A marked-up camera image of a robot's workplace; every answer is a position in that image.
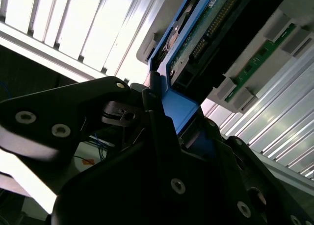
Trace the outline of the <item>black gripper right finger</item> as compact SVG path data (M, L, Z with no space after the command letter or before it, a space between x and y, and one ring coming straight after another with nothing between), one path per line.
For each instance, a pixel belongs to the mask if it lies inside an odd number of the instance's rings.
M214 214L222 225L312 225L313 219L238 137L223 139L216 123L196 112L195 149L213 167Z

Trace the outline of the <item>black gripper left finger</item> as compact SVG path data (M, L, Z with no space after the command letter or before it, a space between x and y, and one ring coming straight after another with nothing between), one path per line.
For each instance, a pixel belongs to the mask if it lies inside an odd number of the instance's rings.
M155 154L161 190L171 179L178 194L185 192L179 187L182 152L158 93L137 91L114 76L1 102L1 170L34 199L56 200L69 181L88 170L62 181L80 142L112 126L127 131L117 143L121 149L95 166L143 144Z

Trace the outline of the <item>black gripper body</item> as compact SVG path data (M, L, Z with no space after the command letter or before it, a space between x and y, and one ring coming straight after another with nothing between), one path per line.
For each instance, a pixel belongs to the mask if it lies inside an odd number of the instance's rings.
M236 199L213 165L182 152L178 194L171 179L161 190L155 154L137 144L110 161L77 175L55 202L53 225L244 225Z

